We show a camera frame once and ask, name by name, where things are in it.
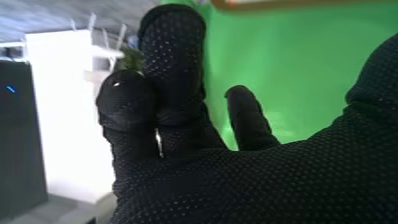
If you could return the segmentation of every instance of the white wall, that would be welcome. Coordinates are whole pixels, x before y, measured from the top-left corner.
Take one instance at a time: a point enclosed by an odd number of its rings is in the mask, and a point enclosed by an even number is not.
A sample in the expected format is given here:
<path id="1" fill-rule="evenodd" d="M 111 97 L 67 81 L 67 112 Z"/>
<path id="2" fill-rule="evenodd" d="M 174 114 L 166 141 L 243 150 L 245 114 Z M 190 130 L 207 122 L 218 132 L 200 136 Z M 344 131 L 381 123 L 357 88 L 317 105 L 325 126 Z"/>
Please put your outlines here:
<path id="1" fill-rule="evenodd" d="M 90 45 L 85 30 L 26 35 L 47 191 L 95 203 L 111 190 L 113 171 L 95 121 L 94 86 L 83 79 L 92 69 Z"/>

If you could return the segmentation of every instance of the gloved hand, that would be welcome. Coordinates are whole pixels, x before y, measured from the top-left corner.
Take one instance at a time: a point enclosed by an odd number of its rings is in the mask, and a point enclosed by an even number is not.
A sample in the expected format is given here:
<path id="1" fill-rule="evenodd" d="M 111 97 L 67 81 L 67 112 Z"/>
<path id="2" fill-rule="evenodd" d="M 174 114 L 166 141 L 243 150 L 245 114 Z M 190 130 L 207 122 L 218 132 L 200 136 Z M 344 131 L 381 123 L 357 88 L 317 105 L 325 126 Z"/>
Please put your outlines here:
<path id="1" fill-rule="evenodd" d="M 280 145 L 248 89 L 227 91 L 237 152 L 225 148 L 202 102 L 202 40 L 193 10 L 154 8 L 140 28 L 143 77 L 120 71 L 102 83 L 111 223 L 394 223 L 398 36 L 371 55 L 344 113 L 307 140 Z"/>

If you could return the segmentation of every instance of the small green object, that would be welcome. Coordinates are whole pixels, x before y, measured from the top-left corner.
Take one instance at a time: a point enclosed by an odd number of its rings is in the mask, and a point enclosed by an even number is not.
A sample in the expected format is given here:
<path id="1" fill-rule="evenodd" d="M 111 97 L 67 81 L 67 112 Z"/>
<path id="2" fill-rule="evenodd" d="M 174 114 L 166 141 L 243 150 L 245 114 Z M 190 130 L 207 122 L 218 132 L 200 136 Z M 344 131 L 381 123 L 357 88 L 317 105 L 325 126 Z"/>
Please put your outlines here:
<path id="1" fill-rule="evenodd" d="M 142 71 L 142 53 L 131 48 L 120 48 L 124 53 L 124 58 L 115 63 L 115 71 L 117 70 L 133 70 Z"/>
<path id="2" fill-rule="evenodd" d="M 195 9 L 207 24 L 206 101 L 225 143 L 236 148 L 223 98 L 234 85 L 257 96 L 278 140 L 301 140 L 342 113 L 365 58 L 398 31 L 398 4 L 252 13 L 221 12 L 211 5 Z"/>

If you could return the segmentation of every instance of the dark cabinet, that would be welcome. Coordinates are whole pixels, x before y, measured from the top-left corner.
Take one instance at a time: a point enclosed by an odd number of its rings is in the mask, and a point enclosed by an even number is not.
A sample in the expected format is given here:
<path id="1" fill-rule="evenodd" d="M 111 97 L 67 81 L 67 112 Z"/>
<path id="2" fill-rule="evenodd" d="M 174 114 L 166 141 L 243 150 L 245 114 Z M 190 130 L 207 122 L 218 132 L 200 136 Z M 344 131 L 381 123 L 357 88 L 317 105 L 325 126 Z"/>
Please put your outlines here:
<path id="1" fill-rule="evenodd" d="M 0 220 L 46 202 L 30 66 L 0 62 Z"/>

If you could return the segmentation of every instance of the finger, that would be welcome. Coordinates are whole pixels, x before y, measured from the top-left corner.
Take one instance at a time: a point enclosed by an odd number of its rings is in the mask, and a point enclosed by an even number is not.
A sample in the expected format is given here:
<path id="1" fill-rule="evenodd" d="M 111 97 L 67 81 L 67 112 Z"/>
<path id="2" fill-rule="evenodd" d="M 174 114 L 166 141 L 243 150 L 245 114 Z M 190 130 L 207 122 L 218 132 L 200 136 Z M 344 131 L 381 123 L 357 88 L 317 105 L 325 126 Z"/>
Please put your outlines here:
<path id="1" fill-rule="evenodd" d="M 158 95 L 158 123 L 177 126 L 200 117 L 202 17 L 184 5 L 161 5 L 143 16 L 138 46 L 142 73 Z"/>
<path id="2" fill-rule="evenodd" d="M 223 148 L 204 105 L 200 15 L 182 5 L 156 7 L 140 23 L 142 72 L 158 94 L 158 133 L 163 156 Z"/>
<path id="3" fill-rule="evenodd" d="M 227 91 L 225 97 L 239 151 L 261 150 L 277 146 L 280 143 L 271 135 L 261 105 L 250 90 L 243 86 L 234 86 Z"/>
<path id="4" fill-rule="evenodd" d="M 97 100 L 102 135 L 111 144 L 113 163 L 127 167 L 133 161 L 158 158 L 154 135 L 154 94 L 143 77 L 131 71 L 106 78 Z"/>

